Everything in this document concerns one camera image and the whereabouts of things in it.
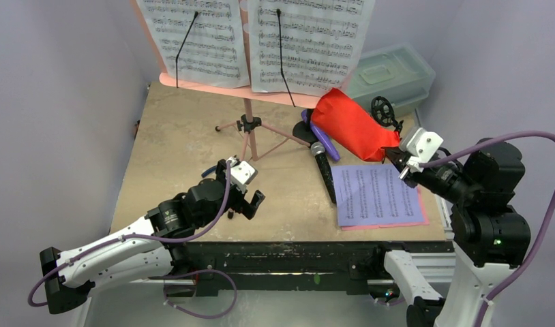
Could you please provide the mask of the pink sheet music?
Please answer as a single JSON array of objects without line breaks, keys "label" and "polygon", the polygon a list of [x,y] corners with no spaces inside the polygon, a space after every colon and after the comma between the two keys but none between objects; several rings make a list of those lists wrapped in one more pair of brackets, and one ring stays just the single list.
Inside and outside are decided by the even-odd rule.
[{"label": "pink sheet music", "polygon": [[355,226],[344,226],[340,227],[342,231],[355,231],[355,230],[373,230],[373,229],[380,229],[380,228],[405,228],[405,227],[415,227],[415,226],[422,226],[422,225],[430,225],[430,221],[428,219],[427,211],[423,204],[423,198],[421,194],[421,188],[417,188],[417,196],[419,201],[419,206],[421,209],[421,214],[423,217],[422,222],[410,222],[410,223],[388,223],[388,224],[376,224],[376,225],[355,225]]}]

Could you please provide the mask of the black round-base mic stand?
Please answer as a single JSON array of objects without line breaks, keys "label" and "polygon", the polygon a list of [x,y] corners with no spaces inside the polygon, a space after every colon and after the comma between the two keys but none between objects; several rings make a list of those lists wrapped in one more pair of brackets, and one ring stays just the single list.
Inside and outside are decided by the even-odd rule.
[{"label": "black round-base mic stand", "polygon": [[301,112],[301,121],[295,124],[295,126],[292,129],[293,130],[292,134],[296,138],[299,138],[305,142],[313,144],[315,142],[318,142],[318,138],[310,127],[307,113],[308,113],[308,109],[305,109]]}]

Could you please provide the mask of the silver condenser microphone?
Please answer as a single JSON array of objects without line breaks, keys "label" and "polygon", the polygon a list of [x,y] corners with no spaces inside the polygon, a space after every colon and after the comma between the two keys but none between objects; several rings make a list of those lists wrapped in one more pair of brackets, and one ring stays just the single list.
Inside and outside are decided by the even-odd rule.
[{"label": "silver condenser microphone", "polygon": [[333,204],[336,204],[335,185],[325,147],[321,142],[314,142],[310,146],[310,151],[316,160],[330,200]]}]

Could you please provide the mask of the purple microphone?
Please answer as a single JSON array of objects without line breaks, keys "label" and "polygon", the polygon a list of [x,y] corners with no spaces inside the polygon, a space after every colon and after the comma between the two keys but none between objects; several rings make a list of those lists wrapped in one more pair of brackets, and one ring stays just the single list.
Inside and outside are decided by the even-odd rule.
[{"label": "purple microphone", "polygon": [[304,109],[301,112],[301,118],[309,127],[309,129],[312,131],[312,133],[316,136],[317,140],[321,142],[322,145],[325,147],[326,152],[332,158],[332,160],[334,160],[334,162],[338,162],[341,159],[341,157],[340,157],[340,154],[338,153],[338,150],[332,143],[330,137],[321,128],[316,126],[311,121],[311,115],[313,111],[314,111],[313,109]]}]

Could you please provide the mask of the blue sheet music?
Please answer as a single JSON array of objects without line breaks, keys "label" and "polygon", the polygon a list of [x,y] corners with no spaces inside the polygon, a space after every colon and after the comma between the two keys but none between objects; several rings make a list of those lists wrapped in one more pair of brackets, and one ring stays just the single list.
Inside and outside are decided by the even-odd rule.
[{"label": "blue sheet music", "polygon": [[332,167],[339,227],[422,222],[417,188],[391,164]]}]

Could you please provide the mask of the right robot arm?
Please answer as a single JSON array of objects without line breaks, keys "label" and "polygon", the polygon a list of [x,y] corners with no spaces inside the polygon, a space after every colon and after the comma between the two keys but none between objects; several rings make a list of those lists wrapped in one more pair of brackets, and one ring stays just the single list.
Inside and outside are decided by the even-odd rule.
[{"label": "right robot arm", "polygon": [[525,218],[510,205],[525,173],[521,152],[484,138],[465,163],[434,155],[438,165],[421,172],[408,169],[410,154],[398,147],[386,155],[406,185],[422,186],[451,203],[455,268],[446,296],[424,292],[423,280],[400,268],[403,250],[374,255],[373,272],[396,276],[408,303],[408,326],[490,326],[496,303],[488,294],[522,265],[531,239]]}]

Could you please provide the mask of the red sheet music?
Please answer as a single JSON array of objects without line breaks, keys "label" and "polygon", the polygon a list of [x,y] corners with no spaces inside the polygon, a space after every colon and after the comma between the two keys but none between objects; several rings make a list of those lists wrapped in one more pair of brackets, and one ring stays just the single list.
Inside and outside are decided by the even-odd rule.
[{"label": "red sheet music", "polygon": [[378,124],[337,88],[319,99],[310,121],[362,161],[382,161],[385,149],[398,146],[400,142],[398,132]]}]

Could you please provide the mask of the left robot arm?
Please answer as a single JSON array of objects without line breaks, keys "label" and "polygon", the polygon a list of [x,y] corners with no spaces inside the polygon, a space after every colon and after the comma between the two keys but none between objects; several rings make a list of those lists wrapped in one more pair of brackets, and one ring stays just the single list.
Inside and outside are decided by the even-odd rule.
[{"label": "left robot arm", "polygon": [[265,195],[257,190],[247,201],[246,193],[225,178],[206,178],[104,238],[71,250],[41,251],[42,306],[53,315],[65,313],[111,283],[188,276],[192,261],[178,246],[207,233],[226,211],[252,219]]}]

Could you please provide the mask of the black tripod mic stand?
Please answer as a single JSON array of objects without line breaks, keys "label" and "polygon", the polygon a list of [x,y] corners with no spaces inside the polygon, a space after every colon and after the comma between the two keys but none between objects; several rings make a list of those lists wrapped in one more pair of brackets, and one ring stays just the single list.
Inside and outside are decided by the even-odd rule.
[{"label": "black tripod mic stand", "polygon": [[370,115],[380,126],[392,129],[398,134],[400,134],[403,129],[404,121],[396,119],[393,105],[383,96],[376,96],[371,101]]}]

